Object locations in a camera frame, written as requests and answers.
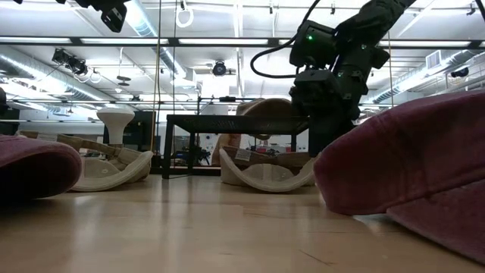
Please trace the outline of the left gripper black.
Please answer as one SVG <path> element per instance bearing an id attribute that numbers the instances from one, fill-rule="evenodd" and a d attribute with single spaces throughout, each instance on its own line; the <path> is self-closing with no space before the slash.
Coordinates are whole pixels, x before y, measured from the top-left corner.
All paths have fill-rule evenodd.
<path id="1" fill-rule="evenodd" d="M 102 22 L 110 29 L 111 32 L 119 33 L 122 31 L 124 21 L 127 15 L 126 2 L 130 0 L 75 0 L 76 3 L 83 7 L 93 7 L 96 11 L 101 12 Z"/>

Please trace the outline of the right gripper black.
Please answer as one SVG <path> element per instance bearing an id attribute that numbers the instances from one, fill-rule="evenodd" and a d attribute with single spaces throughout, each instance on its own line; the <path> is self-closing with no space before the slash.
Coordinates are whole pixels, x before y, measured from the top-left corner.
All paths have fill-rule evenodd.
<path id="1" fill-rule="evenodd" d="M 339 126 L 311 125 L 308 133 L 308 153 L 317 155 L 338 136 L 353 130 L 361 110 L 364 95 L 364 75 L 361 71 L 307 69 L 298 72 L 289 91 L 293 107 L 302 115 L 329 118 Z"/>

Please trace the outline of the maroon baseball cap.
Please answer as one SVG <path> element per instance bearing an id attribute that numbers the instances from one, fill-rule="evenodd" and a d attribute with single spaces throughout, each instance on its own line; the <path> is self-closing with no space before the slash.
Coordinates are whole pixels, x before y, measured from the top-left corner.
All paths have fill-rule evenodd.
<path id="1" fill-rule="evenodd" d="M 0 202 L 65 193 L 81 171 L 80 155 L 66 144 L 0 135 Z"/>
<path id="2" fill-rule="evenodd" d="M 388 215 L 485 265 L 485 89 L 369 118 L 323 150 L 314 175 L 330 211 Z"/>

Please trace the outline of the black overhead crossbar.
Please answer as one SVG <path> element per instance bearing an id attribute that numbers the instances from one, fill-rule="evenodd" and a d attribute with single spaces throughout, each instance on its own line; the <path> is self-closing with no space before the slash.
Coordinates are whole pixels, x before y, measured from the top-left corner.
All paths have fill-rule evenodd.
<path id="1" fill-rule="evenodd" d="M 242 47 L 270 48 L 281 46 L 286 38 L 155 38 L 155 37 L 48 37 L 48 36 L 0 36 L 0 45 L 42 46 L 110 46 L 110 47 Z M 385 39 L 379 47 L 393 49 L 485 49 L 485 40 L 425 40 Z"/>

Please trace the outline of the white mushroom lamp metal base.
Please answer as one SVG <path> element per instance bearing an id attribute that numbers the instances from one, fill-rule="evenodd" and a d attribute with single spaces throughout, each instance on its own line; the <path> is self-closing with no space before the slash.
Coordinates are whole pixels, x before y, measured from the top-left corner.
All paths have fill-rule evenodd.
<path id="1" fill-rule="evenodd" d="M 96 114 L 108 129 L 108 143 L 112 146 L 121 146 L 124 128 L 134 119 L 134 111 L 125 108 L 102 108 Z"/>

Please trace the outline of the black perforated metal shelf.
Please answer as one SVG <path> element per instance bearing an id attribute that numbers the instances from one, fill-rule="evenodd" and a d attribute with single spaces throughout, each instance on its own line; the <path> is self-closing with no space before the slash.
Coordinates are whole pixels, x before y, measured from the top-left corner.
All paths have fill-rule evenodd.
<path id="1" fill-rule="evenodd" d="M 308 129 L 307 117 L 263 118 L 237 115 L 168 115 L 164 143 L 164 156 L 161 164 L 161 176 L 170 178 L 168 172 L 171 166 L 174 128 L 179 127 L 189 133 L 189 163 L 192 169 L 195 155 L 195 140 L 197 133 L 238 133 L 290 135 L 291 150 L 296 151 L 296 138 Z"/>

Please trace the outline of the black monitor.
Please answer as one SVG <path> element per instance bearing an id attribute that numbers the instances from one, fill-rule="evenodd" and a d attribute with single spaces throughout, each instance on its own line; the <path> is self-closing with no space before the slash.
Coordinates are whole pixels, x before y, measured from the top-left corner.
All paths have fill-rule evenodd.
<path id="1" fill-rule="evenodd" d="M 124 128 L 123 145 L 139 152 L 149 151 L 154 135 L 155 150 L 159 150 L 160 136 L 152 131 L 152 112 L 135 111 L 134 119 Z"/>

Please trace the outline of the white air vent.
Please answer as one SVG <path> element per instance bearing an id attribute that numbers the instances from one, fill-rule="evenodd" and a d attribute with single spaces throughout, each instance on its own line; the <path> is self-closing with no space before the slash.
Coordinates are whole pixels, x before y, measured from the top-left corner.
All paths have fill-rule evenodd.
<path id="1" fill-rule="evenodd" d="M 429 54 L 425 58 L 426 68 L 428 70 L 432 70 L 434 68 L 437 68 L 441 65 L 441 61 L 442 61 L 442 51 L 436 50 L 435 52 Z"/>

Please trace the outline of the black background equipment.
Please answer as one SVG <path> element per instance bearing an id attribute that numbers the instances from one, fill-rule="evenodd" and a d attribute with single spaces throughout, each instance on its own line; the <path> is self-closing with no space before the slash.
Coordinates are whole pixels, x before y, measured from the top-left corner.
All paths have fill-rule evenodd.
<path id="1" fill-rule="evenodd" d="M 211 153 L 205 149 L 200 147 L 196 147 L 195 155 L 193 156 L 193 165 L 200 166 L 200 165 L 210 165 L 210 156 Z M 173 155 L 172 159 L 174 160 L 175 165 L 188 165 L 189 162 L 189 148 L 183 146 L 181 150 L 177 150 Z"/>

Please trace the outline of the silver ventilation duct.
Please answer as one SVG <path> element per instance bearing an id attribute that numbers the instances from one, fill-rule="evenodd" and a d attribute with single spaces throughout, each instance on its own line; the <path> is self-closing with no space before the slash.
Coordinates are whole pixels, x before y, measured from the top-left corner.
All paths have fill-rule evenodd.
<path id="1" fill-rule="evenodd" d="M 72 89 L 83 93 L 94 100 L 110 100 L 107 95 L 103 95 L 85 83 L 81 83 L 73 76 L 55 70 L 53 67 L 49 67 L 48 65 L 19 52 L 16 52 L 11 56 L 8 56 L 8 52 L 0 52 L 0 64 L 9 64 L 20 72 L 29 74 L 30 78 L 41 83 L 44 87 L 49 85 L 54 91 L 60 91 L 61 89 L 67 91 Z"/>
<path id="2" fill-rule="evenodd" d="M 125 21 L 133 28 L 135 33 L 141 37 L 158 38 L 156 29 L 149 20 L 147 13 L 140 0 L 129 0 L 125 3 L 127 7 L 127 15 Z M 159 58 L 161 63 L 175 76 L 184 78 L 186 70 L 173 57 L 173 55 L 165 48 L 160 46 Z"/>

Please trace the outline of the black aluminium table frame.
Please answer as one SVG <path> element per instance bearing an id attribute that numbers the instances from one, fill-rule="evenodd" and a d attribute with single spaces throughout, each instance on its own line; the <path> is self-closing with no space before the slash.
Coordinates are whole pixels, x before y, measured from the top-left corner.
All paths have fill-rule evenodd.
<path id="1" fill-rule="evenodd" d="M 172 166 L 169 175 L 195 175 L 195 176 L 220 176 L 220 167 L 195 166 L 189 169 L 187 166 Z"/>

